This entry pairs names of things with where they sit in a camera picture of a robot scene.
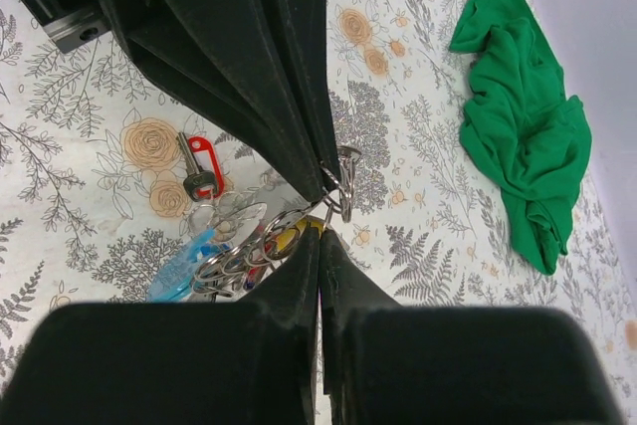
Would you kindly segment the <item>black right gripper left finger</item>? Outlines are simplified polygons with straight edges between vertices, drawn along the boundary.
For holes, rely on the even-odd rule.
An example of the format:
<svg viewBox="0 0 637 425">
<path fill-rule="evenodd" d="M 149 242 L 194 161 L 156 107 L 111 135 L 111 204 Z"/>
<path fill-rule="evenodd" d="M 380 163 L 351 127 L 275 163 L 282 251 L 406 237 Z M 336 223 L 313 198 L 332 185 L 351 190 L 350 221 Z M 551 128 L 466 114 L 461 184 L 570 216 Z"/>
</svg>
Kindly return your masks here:
<svg viewBox="0 0 637 425">
<path fill-rule="evenodd" d="M 36 328 L 5 424 L 311 424 L 319 230 L 233 303 L 74 304 Z"/>
</svg>

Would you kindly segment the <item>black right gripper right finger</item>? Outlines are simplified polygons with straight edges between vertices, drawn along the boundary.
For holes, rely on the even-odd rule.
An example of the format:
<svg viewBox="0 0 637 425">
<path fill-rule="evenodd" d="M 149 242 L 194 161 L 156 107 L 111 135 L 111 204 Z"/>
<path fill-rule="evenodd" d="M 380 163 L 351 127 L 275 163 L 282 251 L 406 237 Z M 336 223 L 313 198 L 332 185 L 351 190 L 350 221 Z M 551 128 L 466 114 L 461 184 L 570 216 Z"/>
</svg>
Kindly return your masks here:
<svg viewBox="0 0 637 425">
<path fill-rule="evenodd" d="M 578 323 L 551 308 L 407 307 L 320 239 L 323 386 L 335 424 L 619 424 Z"/>
</svg>

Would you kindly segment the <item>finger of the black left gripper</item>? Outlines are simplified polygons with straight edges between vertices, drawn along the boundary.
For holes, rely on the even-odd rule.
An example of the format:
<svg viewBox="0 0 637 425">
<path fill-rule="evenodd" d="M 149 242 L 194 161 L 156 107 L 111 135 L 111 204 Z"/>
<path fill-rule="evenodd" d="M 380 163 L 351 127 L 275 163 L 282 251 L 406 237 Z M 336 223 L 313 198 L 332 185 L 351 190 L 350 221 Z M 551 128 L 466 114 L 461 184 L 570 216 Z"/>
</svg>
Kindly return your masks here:
<svg viewBox="0 0 637 425">
<path fill-rule="evenodd" d="M 326 0 L 261 0 L 318 159 L 336 159 L 326 79 Z"/>
<path fill-rule="evenodd" d="M 305 199 L 326 187 L 261 0 L 145 0 L 126 37 L 157 87 L 252 147 Z"/>
</svg>

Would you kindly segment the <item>metal key organizer blue handle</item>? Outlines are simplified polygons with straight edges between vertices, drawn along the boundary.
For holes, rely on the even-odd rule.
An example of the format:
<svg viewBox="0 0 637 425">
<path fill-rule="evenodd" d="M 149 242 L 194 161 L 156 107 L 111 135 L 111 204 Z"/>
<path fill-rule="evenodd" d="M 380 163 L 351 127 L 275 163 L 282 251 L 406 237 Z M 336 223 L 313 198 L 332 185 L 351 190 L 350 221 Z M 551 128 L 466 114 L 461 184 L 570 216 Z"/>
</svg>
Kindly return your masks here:
<svg viewBox="0 0 637 425">
<path fill-rule="evenodd" d="M 150 303 L 230 301 L 253 291 L 287 257 L 275 260 L 266 245 L 308 216 L 327 225 L 334 215 L 351 218 L 355 168 L 361 152 L 337 149 L 339 176 L 328 172 L 335 187 L 323 198 L 306 200 L 279 174 L 268 185 L 225 193 L 203 204 L 188 218 L 192 239 L 151 280 Z"/>
</svg>

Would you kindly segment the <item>key with yellow tag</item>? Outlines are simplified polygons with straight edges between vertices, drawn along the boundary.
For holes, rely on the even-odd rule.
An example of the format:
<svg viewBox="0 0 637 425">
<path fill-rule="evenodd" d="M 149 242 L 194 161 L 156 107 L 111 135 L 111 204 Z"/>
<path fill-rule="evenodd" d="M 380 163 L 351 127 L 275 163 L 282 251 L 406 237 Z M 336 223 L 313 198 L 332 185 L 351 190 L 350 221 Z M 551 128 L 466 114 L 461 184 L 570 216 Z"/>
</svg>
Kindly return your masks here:
<svg viewBox="0 0 637 425">
<path fill-rule="evenodd" d="M 277 235 L 266 245 L 267 255 L 275 260 L 280 260 L 290 255 L 308 226 L 317 228 L 318 231 L 322 233 L 324 222 L 315 216 L 308 216 L 301 219 L 294 226 Z"/>
</svg>

